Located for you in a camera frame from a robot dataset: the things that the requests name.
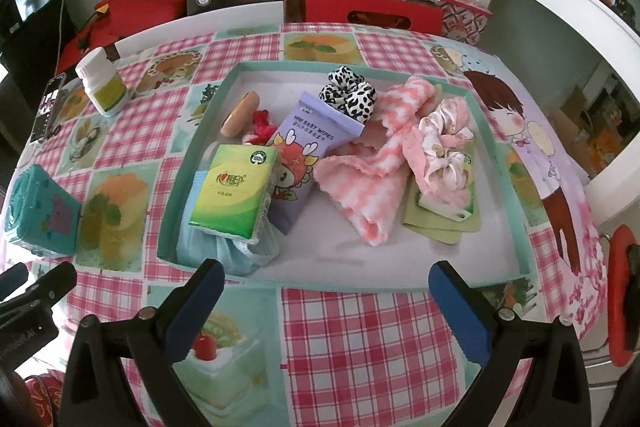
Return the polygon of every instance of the purple wipes package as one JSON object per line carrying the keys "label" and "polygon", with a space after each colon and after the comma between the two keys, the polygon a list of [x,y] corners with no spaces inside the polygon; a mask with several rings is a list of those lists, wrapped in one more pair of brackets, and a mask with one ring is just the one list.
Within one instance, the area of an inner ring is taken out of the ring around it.
{"label": "purple wipes package", "polygon": [[287,234],[300,217],[311,190],[315,163],[327,152],[360,136],[364,125],[303,92],[267,145],[280,151],[280,171],[271,197],[269,221]]}

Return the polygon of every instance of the blue face mask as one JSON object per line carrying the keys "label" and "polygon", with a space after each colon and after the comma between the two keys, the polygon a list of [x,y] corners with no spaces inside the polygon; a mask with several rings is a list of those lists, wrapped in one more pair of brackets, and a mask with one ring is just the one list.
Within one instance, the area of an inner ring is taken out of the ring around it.
{"label": "blue face mask", "polygon": [[197,171],[193,185],[182,213],[180,233],[175,251],[178,264],[197,268],[205,259],[217,259],[228,275],[243,276],[268,264],[280,253],[276,232],[266,223],[257,245],[248,245],[228,237],[212,235],[189,224],[191,212],[196,203],[207,171]]}

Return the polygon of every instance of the bottle cap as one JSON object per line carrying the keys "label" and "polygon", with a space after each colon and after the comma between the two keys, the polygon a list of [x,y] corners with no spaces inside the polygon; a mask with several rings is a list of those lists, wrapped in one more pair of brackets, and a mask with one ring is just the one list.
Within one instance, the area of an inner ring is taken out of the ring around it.
{"label": "bottle cap", "polygon": [[111,64],[104,48],[96,48],[80,59],[76,73],[82,79],[95,77],[104,69],[105,62]]}

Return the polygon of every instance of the box handle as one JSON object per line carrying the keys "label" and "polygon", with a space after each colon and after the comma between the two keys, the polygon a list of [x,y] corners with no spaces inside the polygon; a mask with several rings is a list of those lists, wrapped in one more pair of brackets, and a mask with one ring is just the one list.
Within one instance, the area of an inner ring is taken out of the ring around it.
{"label": "box handle", "polygon": [[379,28],[392,28],[398,30],[408,30],[411,27],[411,20],[402,15],[392,15],[378,12],[353,11],[347,15],[347,21],[351,24],[364,24],[367,26],[377,26]]}

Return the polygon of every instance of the leopard print scrunchie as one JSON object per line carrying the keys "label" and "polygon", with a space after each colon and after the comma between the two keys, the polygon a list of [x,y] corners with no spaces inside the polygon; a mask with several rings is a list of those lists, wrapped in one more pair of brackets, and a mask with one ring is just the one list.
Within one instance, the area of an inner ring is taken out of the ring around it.
{"label": "leopard print scrunchie", "polygon": [[329,73],[320,100],[360,123],[367,123],[376,103],[376,89],[346,66]]}

